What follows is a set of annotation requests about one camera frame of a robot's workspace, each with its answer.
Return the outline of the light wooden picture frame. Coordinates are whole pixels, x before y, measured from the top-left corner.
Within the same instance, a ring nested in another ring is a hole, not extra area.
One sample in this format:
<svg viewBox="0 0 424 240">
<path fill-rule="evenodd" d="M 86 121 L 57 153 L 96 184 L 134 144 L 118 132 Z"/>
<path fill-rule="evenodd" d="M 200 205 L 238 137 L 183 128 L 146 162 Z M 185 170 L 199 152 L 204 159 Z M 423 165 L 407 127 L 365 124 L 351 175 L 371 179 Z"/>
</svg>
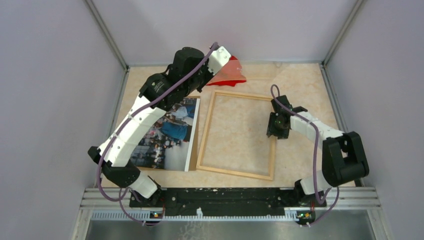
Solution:
<svg viewBox="0 0 424 240">
<path fill-rule="evenodd" d="M 277 139 L 266 135 L 270 113 L 270 96 L 214 90 L 196 169 L 272 181 Z"/>
</svg>

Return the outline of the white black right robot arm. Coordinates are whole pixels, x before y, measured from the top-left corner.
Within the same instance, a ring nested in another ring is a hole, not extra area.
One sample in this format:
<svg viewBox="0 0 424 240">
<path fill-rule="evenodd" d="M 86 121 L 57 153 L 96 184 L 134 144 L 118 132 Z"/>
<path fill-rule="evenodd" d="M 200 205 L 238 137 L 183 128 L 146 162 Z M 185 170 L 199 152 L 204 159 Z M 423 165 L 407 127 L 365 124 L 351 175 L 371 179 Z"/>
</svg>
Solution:
<svg viewBox="0 0 424 240">
<path fill-rule="evenodd" d="M 271 100 L 267 137 L 287 139 L 290 131 L 313 142 L 312 176 L 294 184 L 293 200 L 299 206 L 324 204 L 327 190 L 366 177 L 369 165 L 360 135 L 330 127 L 302 106 L 292 107 L 286 95 Z"/>
</svg>

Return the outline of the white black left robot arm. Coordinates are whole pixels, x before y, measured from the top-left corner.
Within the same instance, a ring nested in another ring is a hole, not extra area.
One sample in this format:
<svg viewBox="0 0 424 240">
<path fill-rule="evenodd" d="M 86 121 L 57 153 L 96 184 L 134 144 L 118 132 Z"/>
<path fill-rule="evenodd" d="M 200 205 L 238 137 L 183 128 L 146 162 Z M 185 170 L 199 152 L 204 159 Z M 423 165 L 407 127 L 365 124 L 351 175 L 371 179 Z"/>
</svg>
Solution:
<svg viewBox="0 0 424 240">
<path fill-rule="evenodd" d="M 131 162 L 133 151 L 151 130 L 173 140 L 191 140 L 195 130 L 191 123 L 174 123 L 165 116 L 193 91 L 201 92 L 231 57 L 217 43 L 206 54 L 193 47 L 178 50 L 173 63 L 145 80 L 126 117 L 108 139 L 88 150 L 97 164 L 97 174 L 139 195 L 147 206 L 156 206 L 161 187 Z"/>
</svg>

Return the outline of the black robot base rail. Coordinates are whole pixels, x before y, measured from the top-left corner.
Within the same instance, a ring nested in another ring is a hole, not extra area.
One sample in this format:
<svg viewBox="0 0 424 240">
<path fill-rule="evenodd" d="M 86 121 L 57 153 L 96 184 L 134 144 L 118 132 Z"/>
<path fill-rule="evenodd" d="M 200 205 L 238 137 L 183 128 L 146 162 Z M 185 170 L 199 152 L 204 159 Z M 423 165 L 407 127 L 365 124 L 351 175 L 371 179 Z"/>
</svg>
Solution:
<svg viewBox="0 0 424 240">
<path fill-rule="evenodd" d="M 131 194 L 131 208 L 159 208 L 165 216 L 194 216 L 198 209 L 206 217 L 282 216 L 286 208 L 325 207 L 314 195 L 280 187 L 162 188 L 146 199 Z"/>
</svg>

